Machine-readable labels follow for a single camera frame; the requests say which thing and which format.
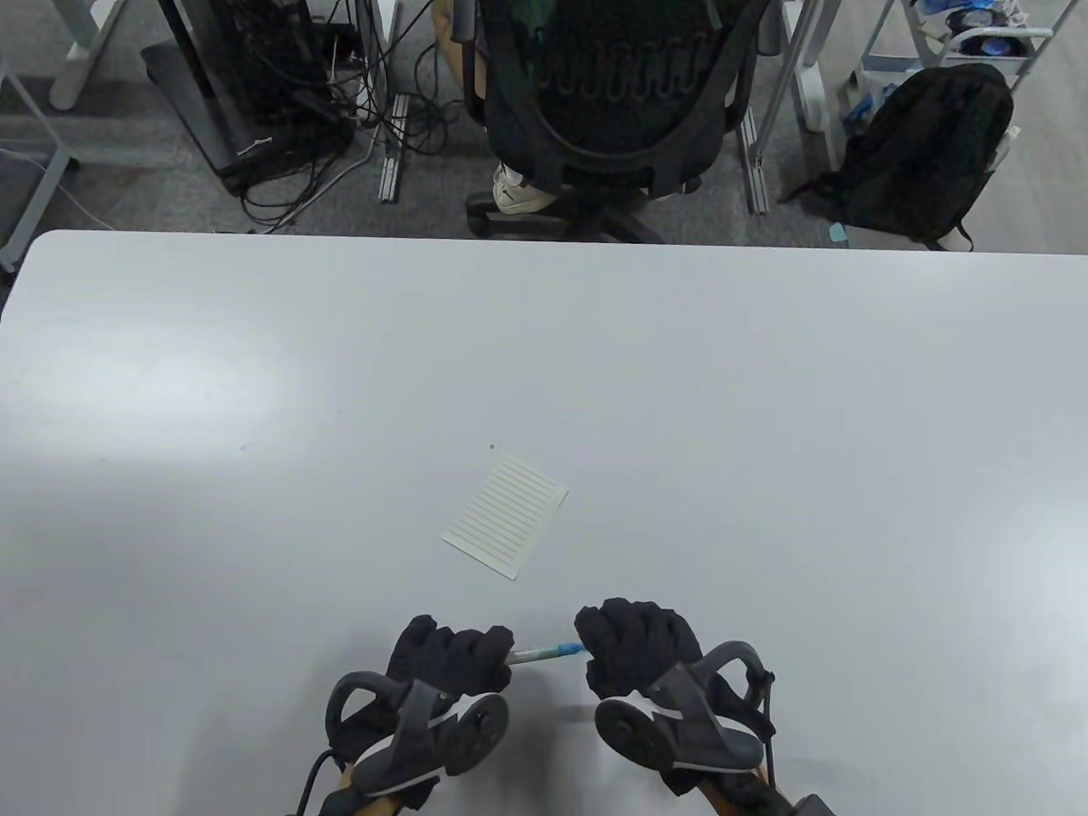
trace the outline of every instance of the black strap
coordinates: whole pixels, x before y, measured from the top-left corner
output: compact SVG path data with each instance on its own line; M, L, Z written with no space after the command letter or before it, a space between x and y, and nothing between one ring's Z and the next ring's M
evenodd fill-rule
M967 251L968 252L974 252L975 251L975 239L973 237L970 237L970 233L968 233L964 228L963 222L961 221L959 224L956 224L955 228L956 228L956 232L960 233L963 237L965 237L967 239L967 243L970 244L970 249L968 249ZM929 250L931 250L934 252L947 252L948 251L944 247L942 247L936 240L927 240L926 242L926 249L929 249Z
M963 227L963 222L961 221L959 224L956 224L955 228L959 230L960 234L967 239L968 244L970 244L970 249L968 249L967 251L968 252L974 252L975 251L975 239L973 237L970 237L970 233L968 233Z
M798 196L800 196L802 193L807 193L808 190L814 189L816 187L816 182L817 181L819 181L819 180L818 178L813 178L809 182L805 182L804 184L802 184L800 187L798 187L792 193L787 193L784 196L782 196L780 199L778 199L778 202L779 203L789 203L794 198L796 198Z

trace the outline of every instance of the forearm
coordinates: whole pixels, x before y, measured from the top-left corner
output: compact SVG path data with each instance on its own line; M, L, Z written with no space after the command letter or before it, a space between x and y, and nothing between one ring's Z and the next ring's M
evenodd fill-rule
M351 768L344 771L341 777L339 789L343 790L351 784ZM382 796L376 802L371 802L355 816L396 816L400 813L400 803L391 796Z

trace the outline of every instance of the gloved hand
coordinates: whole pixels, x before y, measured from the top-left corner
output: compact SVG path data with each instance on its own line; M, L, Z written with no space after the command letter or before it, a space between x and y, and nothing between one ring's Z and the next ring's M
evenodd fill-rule
M455 634L448 627L437 626L429 615L413 618L393 647L385 676L398 682L422 680L454 698L500 692L509 684L506 656L514 647L509 629L492 627L486 634L467 629ZM329 734L329 745L343 769L396 728L396 709L387 701L375 700ZM431 780L399 791L397 799L406 807L419 809L436 782Z
M703 657L698 639L688 621L672 609L651 602L631 603L608 598L601 608L583 607L574 618L574 629L593 659L585 667L585 680L601 698L644 692L678 663L695 663ZM712 710L725 715L727 697L735 698L729 684L715 675L707 689ZM678 796L688 793L706 777L695 770L670 770L662 779Z

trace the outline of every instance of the lined paper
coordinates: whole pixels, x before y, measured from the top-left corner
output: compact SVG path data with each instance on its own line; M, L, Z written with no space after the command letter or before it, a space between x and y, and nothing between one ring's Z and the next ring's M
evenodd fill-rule
M539 470L505 456L442 540L512 581L567 493Z

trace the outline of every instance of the chair caster wheel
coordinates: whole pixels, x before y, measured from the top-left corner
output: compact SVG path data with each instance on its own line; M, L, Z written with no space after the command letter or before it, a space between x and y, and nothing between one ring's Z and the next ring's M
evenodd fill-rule
M492 235L491 219L486 215L469 215L469 232L478 238L487 238Z

